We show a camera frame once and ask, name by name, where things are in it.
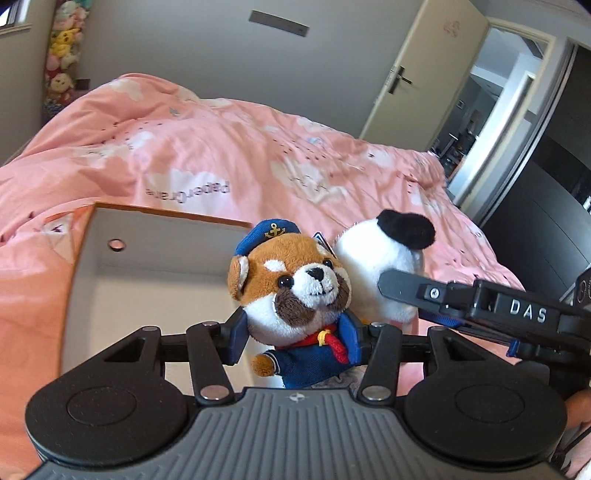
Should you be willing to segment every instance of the black circular disc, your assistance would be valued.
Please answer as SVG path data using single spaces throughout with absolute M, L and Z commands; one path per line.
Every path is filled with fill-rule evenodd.
M 37 392 L 27 430 L 45 458 L 76 466 L 131 463 L 169 445 L 187 421 L 182 393 L 151 372 L 104 364 Z
M 428 447 L 471 465 L 542 460 L 566 426 L 566 408 L 554 390 L 484 361 L 459 364 L 415 385 L 404 415 Z

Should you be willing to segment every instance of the pink blanket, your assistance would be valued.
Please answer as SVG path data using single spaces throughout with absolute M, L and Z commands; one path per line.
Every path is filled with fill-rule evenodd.
M 0 169 L 0 185 L 0 468 L 38 462 L 24 407 L 59 371 L 84 206 L 97 200 L 252 223 L 282 217 L 329 240 L 393 207 L 435 224 L 432 277 L 519 286 L 447 198 L 435 157 L 263 105 L 200 100 L 147 75 L 126 75 L 70 105 Z

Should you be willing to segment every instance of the plush toy's paw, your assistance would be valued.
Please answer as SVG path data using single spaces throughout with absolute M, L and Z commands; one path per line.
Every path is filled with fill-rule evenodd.
M 271 377 L 275 375 L 275 365 L 268 355 L 259 353 L 252 359 L 252 369 L 259 377 Z

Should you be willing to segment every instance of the wall-mounted gray strip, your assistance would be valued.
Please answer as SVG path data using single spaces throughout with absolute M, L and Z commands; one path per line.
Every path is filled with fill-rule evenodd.
M 309 27 L 306 27 L 305 25 L 292 22 L 291 20 L 287 20 L 285 18 L 276 17 L 275 15 L 258 12 L 256 10 L 252 11 L 251 17 L 248 19 L 248 21 L 266 25 L 267 27 L 278 28 L 279 30 L 284 30 L 295 35 L 299 35 L 300 37 L 305 37 L 309 30 Z

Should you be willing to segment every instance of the plush toy's nose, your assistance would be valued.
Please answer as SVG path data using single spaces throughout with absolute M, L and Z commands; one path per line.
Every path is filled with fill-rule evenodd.
M 310 270 L 306 270 L 306 273 L 318 281 L 322 281 L 322 279 L 324 278 L 324 270 L 322 270 L 321 268 L 318 268 L 318 267 L 311 268 Z

